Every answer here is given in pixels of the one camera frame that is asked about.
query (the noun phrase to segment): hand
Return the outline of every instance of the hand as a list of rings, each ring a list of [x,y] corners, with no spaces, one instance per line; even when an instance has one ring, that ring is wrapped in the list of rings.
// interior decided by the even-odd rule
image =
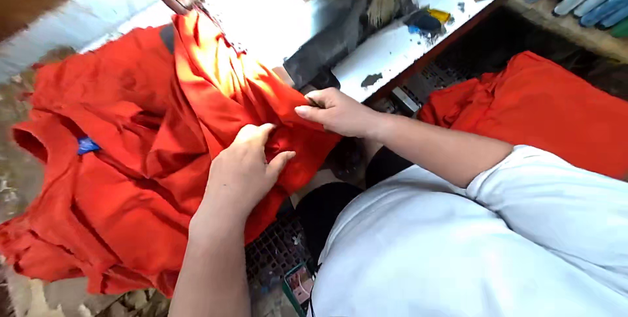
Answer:
[[[368,137],[375,127],[374,121],[379,112],[343,94],[336,88],[314,90],[306,98],[314,101],[320,108],[298,106],[294,111],[306,120],[321,123],[326,130],[344,136]]]
[[[296,155],[282,152],[266,163],[264,145],[274,128],[270,123],[242,127],[233,143],[212,160],[205,196],[192,218],[190,231],[192,226],[207,221],[207,216],[244,225],[251,210],[277,182],[288,160]]]

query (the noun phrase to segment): black cloth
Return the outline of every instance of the black cloth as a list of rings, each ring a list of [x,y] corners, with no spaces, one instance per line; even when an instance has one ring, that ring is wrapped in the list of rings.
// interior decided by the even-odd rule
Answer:
[[[369,189],[410,166],[412,162],[382,147],[366,167],[366,188]],[[338,214],[362,192],[361,188],[349,183],[328,183],[308,193],[296,206],[296,214],[305,232],[306,245],[316,264]]]

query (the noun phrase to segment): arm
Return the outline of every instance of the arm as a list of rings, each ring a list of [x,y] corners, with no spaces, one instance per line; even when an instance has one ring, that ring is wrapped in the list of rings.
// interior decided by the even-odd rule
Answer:
[[[295,110],[301,117],[341,135],[380,142],[462,188],[513,150],[500,140],[375,112],[333,88],[312,91],[307,97],[323,108],[299,106]]]
[[[628,296],[628,184],[534,147],[377,113],[326,89],[296,112],[346,136],[382,142],[497,213],[514,232]]]
[[[264,144],[273,128],[244,126],[212,161],[205,196],[190,222],[170,316],[251,315],[244,224],[295,155],[283,152],[265,163]]]

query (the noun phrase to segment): orange fabric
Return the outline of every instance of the orange fabric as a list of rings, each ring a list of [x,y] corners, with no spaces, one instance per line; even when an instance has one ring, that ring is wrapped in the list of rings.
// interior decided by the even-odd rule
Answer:
[[[17,272],[86,275],[89,292],[153,286],[171,296],[211,160],[243,125],[278,125],[269,159],[296,151],[247,220],[247,242],[339,139],[297,116],[305,98],[230,48],[208,17],[173,23],[174,56],[161,28],[136,29],[38,71],[31,120],[14,137],[45,164],[42,193],[0,226],[0,251]],[[77,155],[85,135],[102,150]]]
[[[505,70],[435,91],[427,123],[526,144],[610,177],[628,174],[628,103],[532,52]]]

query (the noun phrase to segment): shirt sleeve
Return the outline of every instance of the shirt sleeve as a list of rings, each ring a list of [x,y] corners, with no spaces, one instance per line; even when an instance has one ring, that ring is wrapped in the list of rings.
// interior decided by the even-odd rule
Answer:
[[[514,232],[628,296],[628,183],[518,145],[466,192]]]

